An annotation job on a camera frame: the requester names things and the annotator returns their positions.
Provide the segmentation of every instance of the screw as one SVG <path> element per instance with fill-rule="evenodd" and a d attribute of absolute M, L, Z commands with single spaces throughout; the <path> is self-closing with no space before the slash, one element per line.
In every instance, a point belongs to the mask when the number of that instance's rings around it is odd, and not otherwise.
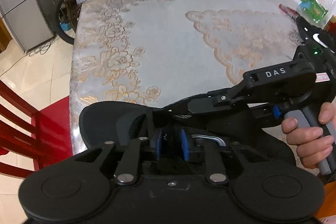
<path fill-rule="evenodd" d="M 117 177 L 120 182 L 131 182 L 133 179 L 134 177 L 131 174 L 121 174 Z"/>
<path fill-rule="evenodd" d="M 176 184 L 177 184 L 177 183 L 174 182 L 174 181 L 171 181 L 171 182 L 168 182 L 168 183 L 167 183 L 168 186 L 176 186 Z"/>
<path fill-rule="evenodd" d="M 213 182 L 223 182 L 226 180 L 226 175 L 223 175 L 221 173 L 215 173 L 209 176 L 210 180 Z"/>

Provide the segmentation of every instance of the bicycle wheel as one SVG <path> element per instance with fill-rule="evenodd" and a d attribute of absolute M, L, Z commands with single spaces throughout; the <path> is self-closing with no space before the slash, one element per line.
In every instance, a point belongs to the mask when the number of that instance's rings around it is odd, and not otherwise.
<path fill-rule="evenodd" d="M 55 26 L 56 33 L 65 42 L 73 44 L 75 39 L 74 35 L 77 29 L 77 22 L 79 14 L 82 8 L 83 2 L 87 0 L 58 0 L 55 12 L 53 14 L 53 23 Z M 61 24 L 68 23 L 71 25 L 73 32 L 69 30 L 63 30 Z"/>

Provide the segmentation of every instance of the red chair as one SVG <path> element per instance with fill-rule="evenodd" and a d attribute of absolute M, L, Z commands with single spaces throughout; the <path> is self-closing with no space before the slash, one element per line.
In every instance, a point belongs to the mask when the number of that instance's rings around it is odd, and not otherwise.
<path fill-rule="evenodd" d="M 0 114 L 31 133 L 31 137 L 0 121 L 0 155 L 12 151 L 33 159 L 34 169 L 72 156 L 69 97 L 38 111 L 0 81 L 0 96 L 31 117 L 31 124 L 0 104 Z M 25 178 L 33 171 L 0 162 L 0 173 Z"/>

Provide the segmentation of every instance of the dining table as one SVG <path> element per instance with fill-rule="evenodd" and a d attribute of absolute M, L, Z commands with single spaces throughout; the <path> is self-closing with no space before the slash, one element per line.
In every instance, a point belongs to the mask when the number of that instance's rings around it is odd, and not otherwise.
<path fill-rule="evenodd" d="M 78 120 L 90 104 L 111 100 L 161 108 L 236 85 L 246 71 L 291 61 L 302 40 L 279 4 L 297 6 L 293 0 L 83 3 L 70 80 L 73 153 L 87 149 Z M 286 141 L 280 127 L 265 131 Z"/>

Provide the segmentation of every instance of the handle grip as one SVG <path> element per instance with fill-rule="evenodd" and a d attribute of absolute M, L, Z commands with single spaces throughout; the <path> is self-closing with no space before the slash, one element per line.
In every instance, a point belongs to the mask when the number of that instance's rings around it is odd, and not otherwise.
<path fill-rule="evenodd" d="M 293 117 L 297 119 L 297 122 L 298 122 L 297 128 L 322 127 L 323 134 L 321 137 L 324 137 L 327 135 L 333 135 L 334 138 L 336 138 L 336 131 L 335 131 L 335 128 L 332 122 L 329 122 L 328 124 L 324 126 L 321 126 L 321 124 L 318 122 L 318 119 L 315 117 L 314 113 L 310 110 L 309 107 L 304 107 L 302 111 L 293 110 L 293 111 L 287 112 L 285 114 L 285 118 L 289 118 L 289 117 Z M 324 159 L 321 162 L 319 162 L 317 166 L 322 175 L 329 175 L 331 174 L 333 170 L 335 170 L 336 161 L 332 155 L 329 155 L 327 159 Z"/>

